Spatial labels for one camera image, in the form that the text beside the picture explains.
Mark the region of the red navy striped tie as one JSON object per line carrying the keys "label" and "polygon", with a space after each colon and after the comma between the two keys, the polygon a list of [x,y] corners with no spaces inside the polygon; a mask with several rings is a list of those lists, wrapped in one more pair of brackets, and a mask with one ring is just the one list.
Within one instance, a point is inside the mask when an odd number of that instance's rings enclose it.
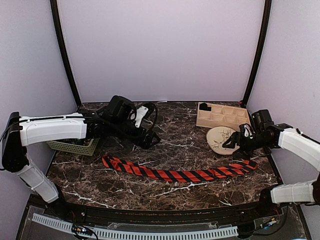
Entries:
{"label": "red navy striped tie", "polygon": [[153,169],[137,163],[111,157],[109,155],[103,156],[102,162],[108,169],[170,183],[212,182],[214,180],[225,179],[228,177],[244,176],[258,168],[258,164],[252,160],[244,160],[212,169],[190,171]]}

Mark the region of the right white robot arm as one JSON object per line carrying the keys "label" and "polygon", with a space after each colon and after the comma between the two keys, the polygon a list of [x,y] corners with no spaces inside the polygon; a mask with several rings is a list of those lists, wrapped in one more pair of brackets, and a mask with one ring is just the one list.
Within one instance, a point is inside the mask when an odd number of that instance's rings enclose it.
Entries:
{"label": "right white robot arm", "polygon": [[[222,144],[223,148],[234,149],[232,155],[240,155],[250,159],[254,151],[260,148],[283,149],[300,157],[317,171],[320,170],[320,143],[305,135],[298,128],[286,123],[275,124],[267,109],[259,110],[251,115],[253,127],[241,124]],[[255,213],[266,217],[274,210],[275,204],[305,203],[320,204],[320,179],[282,184],[264,189],[260,194],[260,202],[255,205]]]}

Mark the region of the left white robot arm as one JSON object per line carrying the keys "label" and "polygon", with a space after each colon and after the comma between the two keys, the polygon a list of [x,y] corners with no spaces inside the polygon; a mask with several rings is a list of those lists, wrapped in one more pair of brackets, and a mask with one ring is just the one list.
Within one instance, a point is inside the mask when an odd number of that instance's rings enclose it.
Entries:
{"label": "left white robot arm", "polygon": [[63,194],[58,187],[30,159],[27,146],[49,141],[112,136],[149,149],[160,142],[152,127],[146,129],[142,126],[142,121],[151,114],[158,116],[154,103],[136,107],[132,101],[118,95],[98,110],[45,117],[20,116],[19,112],[13,112],[0,137],[1,170],[18,175],[46,203],[51,204],[51,210],[58,217],[67,218],[71,213],[70,206],[63,201]]}

